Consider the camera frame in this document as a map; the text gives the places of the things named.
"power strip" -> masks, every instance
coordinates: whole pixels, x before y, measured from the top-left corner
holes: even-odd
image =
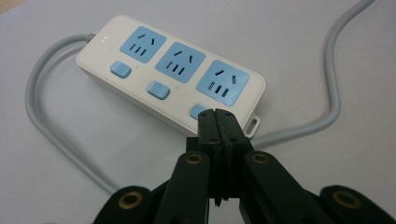
[[[81,69],[105,87],[187,136],[197,116],[220,108],[234,113],[246,137],[265,82],[258,74],[127,16],[112,19],[80,52]]]

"gray cable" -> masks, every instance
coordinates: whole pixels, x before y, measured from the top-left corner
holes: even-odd
[[[301,137],[310,133],[321,131],[332,125],[338,118],[341,110],[340,93],[338,91],[337,78],[334,67],[334,45],[338,35],[344,27],[359,13],[370,6],[374,0],[361,0],[342,15],[332,26],[330,35],[326,41],[324,52],[325,75],[330,97],[330,111],[322,119],[307,123],[303,126],[287,129],[277,133],[270,133],[264,137],[251,141],[256,149],[262,149],[271,145]]]
[[[88,161],[84,161],[76,152],[70,148],[55,132],[53,132],[45,122],[37,115],[35,108],[35,87],[38,77],[40,76],[44,66],[51,57],[60,49],[80,41],[89,42],[93,35],[72,35],[50,47],[38,60],[33,68],[26,86],[25,106],[29,119],[35,127],[46,136],[53,145],[55,145],[71,162],[73,162],[85,175],[95,182],[105,192],[112,194],[117,188],[111,181],[107,180],[100,172],[92,168]]]
[[[301,127],[288,129],[278,133],[272,133],[265,135],[262,138],[255,139],[252,144],[255,148],[268,147],[276,143],[287,141],[296,137],[301,137],[310,133],[314,133],[329,127],[337,119],[341,104],[340,94],[338,92],[337,80],[334,69],[334,45],[337,36],[341,33],[343,28],[351,21],[356,15],[361,13],[364,9],[370,6],[374,0],[361,0],[358,4],[348,10],[332,27],[331,33],[327,39],[326,49],[324,54],[325,73],[327,78],[327,84],[330,94],[330,111],[323,118],[315,122],[303,125]],[[93,38],[93,35],[73,35],[67,37],[58,43],[50,47],[38,60],[33,68],[31,75],[26,87],[25,93],[25,106],[26,112],[29,119],[42,132],[53,145],[55,145],[71,162],[73,162],[86,176],[88,176],[93,182],[95,182],[105,192],[112,194],[118,187],[116,187],[111,181],[107,180],[97,170],[93,169],[88,161],[84,161],[81,157],[74,152],[56,133],[48,128],[45,123],[40,120],[35,109],[35,87],[38,81],[38,77],[42,72],[44,66],[48,63],[50,58],[58,52],[60,49],[79,42],[89,42]]]

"blue switch button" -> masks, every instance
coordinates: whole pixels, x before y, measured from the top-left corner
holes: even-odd
[[[129,74],[131,74],[132,69],[125,63],[116,61],[111,64],[110,71],[118,77],[126,78],[129,76]]]
[[[201,105],[195,105],[195,106],[192,108],[192,110],[190,111],[190,116],[191,116],[193,119],[198,119],[199,113],[201,113],[201,112],[204,111],[204,110],[206,110],[206,108],[204,108],[203,106],[201,106]]]
[[[169,95],[169,92],[169,88],[158,81],[152,81],[148,85],[148,93],[160,100],[164,100]]]

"brass insert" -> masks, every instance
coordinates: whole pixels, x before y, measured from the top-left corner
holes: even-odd
[[[119,207],[122,209],[132,209],[143,202],[143,195],[138,191],[125,193],[119,199]]]
[[[201,163],[202,161],[204,160],[204,158],[202,158],[202,156],[201,155],[199,155],[199,154],[191,154],[191,155],[189,155],[187,158],[186,158],[186,161],[189,163],[189,164],[199,164],[199,163]]]
[[[336,191],[332,198],[339,204],[347,208],[358,209],[361,207],[361,200],[347,191]]]
[[[253,159],[255,162],[261,163],[261,164],[265,164],[265,163],[267,163],[268,161],[270,161],[270,159],[269,159],[267,156],[265,156],[265,155],[263,155],[263,154],[259,154],[259,153],[254,154],[254,155],[252,156],[252,159]]]

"white table surface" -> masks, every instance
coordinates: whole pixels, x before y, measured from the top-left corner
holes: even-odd
[[[29,0],[1,14],[0,223],[92,223],[108,199],[26,116],[29,73],[56,41],[97,33],[124,14],[239,63],[267,84],[259,137],[328,109],[324,39],[357,2]],[[40,111],[120,186],[154,189],[172,174],[185,136],[89,79],[75,62],[82,46],[60,53],[43,73]],[[396,1],[377,0],[355,18],[339,37],[335,62],[339,119],[265,150],[305,189],[344,185],[396,217]],[[211,208],[209,223],[243,223],[237,200]]]

